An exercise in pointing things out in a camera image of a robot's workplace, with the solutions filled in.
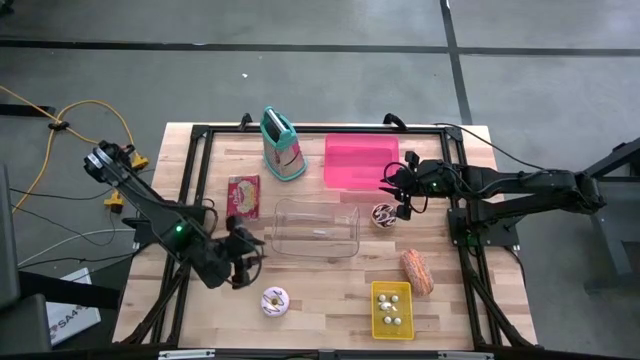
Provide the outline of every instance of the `pink tray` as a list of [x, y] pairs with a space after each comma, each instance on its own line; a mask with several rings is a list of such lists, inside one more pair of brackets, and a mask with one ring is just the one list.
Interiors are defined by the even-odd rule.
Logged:
[[[377, 189], [384, 167], [398, 161], [398, 138], [388, 135], [328, 134], [324, 183], [330, 188]], [[396, 167], [389, 169], [393, 174]]]

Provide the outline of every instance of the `wooden table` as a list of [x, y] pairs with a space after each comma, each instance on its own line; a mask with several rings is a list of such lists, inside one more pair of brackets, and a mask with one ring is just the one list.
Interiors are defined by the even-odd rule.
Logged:
[[[190, 123], [167, 124], [158, 156], [153, 188], [167, 199], [177, 199], [185, 164]], [[485, 126], [470, 130], [489, 140]], [[441, 158], [435, 136], [398, 135], [400, 154], [414, 150], [423, 159]], [[228, 285], [207, 289], [192, 272], [180, 337], [181, 347], [212, 348], [335, 348], [335, 349], [472, 349], [457, 250], [450, 244], [445, 212], [448, 201], [432, 199], [426, 213], [413, 214], [411, 221], [399, 221], [391, 231], [375, 228], [369, 220], [373, 205], [394, 203], [382, 192], [326, 189], [323, 181], [324, 138], [322, 134], [301, 134], [300, 146], [309, 167], [300, 178], [283, 183], [270, 174], [262, 161], [259, 134], [216, 134], [205, 197], [212, 198], [221, 214], [214, 236], [223, 236], [228, 178], [231, 175], [260, 175], [261, 218], [249, 225], [257, 238], [267, 235], [276, 203], [282, 198], [298, 201], [344, 202], [360, 207], [360, 251], [349, 259], [287, 257], [265, 246], [269, 256], [259, 279], [250, 287], [231, 290]], [[493, 150], [465, 134], [469, 164], [496, 167]], [[193, 194], [200, 159], [191, 182]], [[418, 199], [415, 206], [420, 207]], [[413, 299], [415, 339], [374, 340], [371, 336], [370, 286], [374, 280], [406, 281], [399, 256], [416, 249], [427, 259], [435, 280], [428, 297]], [[158, 296], [166, 253], [157, 245], [139, 254], [131, 266], [122, 300], [114, 341], [131, 333]], [[487, 248], [494, 297], [522, 335], [535, 342], [531, 314], [520, 268], [502, 248]], [[262, 292], [283, 287], [292, 301], [280, 318], [262, 313]], [[489, 339], [484, 306], [478, 307], [483, 334]], [[168, 311], [165, 336], [171, 321]]]

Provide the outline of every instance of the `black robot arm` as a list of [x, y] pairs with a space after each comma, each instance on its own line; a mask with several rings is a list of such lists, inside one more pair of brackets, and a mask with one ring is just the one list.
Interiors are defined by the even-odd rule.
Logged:
[[[468, 224], [491, 224], [554, 209], [592, 214], [605, 205], [597, 181], [586, 173], [567, 170], [539, 170], [532, 173], [501, 173], [490, 168], [448, 164], [442, 160], [424, 160], [407, 152], [407, 164], [392, 163], [387, 171], [397, 167], [393, 175], [385, 173], [381, 187], [400, 201], [399, 218], [409, 220], [413, 207], [411, 198], [461, 198], [467, 200]], [[529, 194], [502, 201], [487, 202], [497, 194]]]
[[[257, 247], [264, 242], [253, 237], [242, 220], [234, 216], [226, 221], [229, 236], [211, 239], [202, 224], [206, 211], [212, 211], [217, 217], [215, 209], [163, 199], [136, 175], [129, 159], [133, 150], [131, 145], [121, 148], [101, 141], [84, 159], [89, 175], [117, 189], [142, 214], [141, 219], [126, 223], [151, 231], [177, 262], [188, 262], [208, 288], [224, 282], [231, 283], [234, 289], [249, 285], [247, 270], [260, 263], [262, 254]], [[252, 252], [256, 256], [243, 258]], [[234, 275], [229, 281], [231, 265], [234, 265]]]

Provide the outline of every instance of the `yellow tray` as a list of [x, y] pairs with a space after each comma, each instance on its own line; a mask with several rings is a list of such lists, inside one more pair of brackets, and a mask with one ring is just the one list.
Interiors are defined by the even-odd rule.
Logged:
[[[384, 294], [387, 301], [397, 295], [399, 300], [392, 303], [396, 311], [380, 309], [378, 296]], [[385, 324], [384, 317], [402, 319], [401, 325]], [[374, 281], [371, 283], [371, 334], [378, 340], [413, 340], [413, 309], [411, 307], [411, 284], [400, 281]]]

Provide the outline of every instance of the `concrete floor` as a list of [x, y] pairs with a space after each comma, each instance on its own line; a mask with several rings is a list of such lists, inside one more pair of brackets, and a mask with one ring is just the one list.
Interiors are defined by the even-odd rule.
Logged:
[[[618, 0], [450, 0], [460, 46], [637, 48], [640, 3]], [[436, 0], [103, 2], [18, 0], [0, 36], [48, 40], [244, 44], [446, 45]], [[461, 56], [474, 124], [495, 143], [551, 168], [581, 170], [640, 135], [640, 58]], [[409, 123], [460, 123], [448, 55], [293, 52], [153, 52], [0, 48], [0, 84], [61, 109], [102, 99], [128, 120], [155, 160], [169, 121], [236, 121], [273, 105], [294, 122], [373, 122], [387, 112]], [[14, 103], [4, 94], [0, 102]], [[95, 139], [125, 142], [99, 108], [69, 115]], [[2, 118], [0, 161], [26, 189], [44, 157], [38, 119]], [[88, 196], [103, 187], [82, 169], [90, 146], [57, 137], [37, 191]], [[497, 154], [501, 170], [520, 170]], [[77, 231], [109, 228], [101, 199], [31, 198], [25, 208]], [[18, 213], [19, 258], [73, 234]], [[628, 294], [587, 296], [582, 284], [606, 271], [585, 216], [552, 212], [518, 225], [536, 332], [557, 350], [640, 357], [640, 306]], [[110, 235], [96, 237], [108, 240]], [[103, 257], [130, 251], [131, 235], [106, 248], [83, 241], [43, 256]], [[90, 266], [91, 269], [103, 265]], [[63, 275], [77, 264], [33, 268]]]

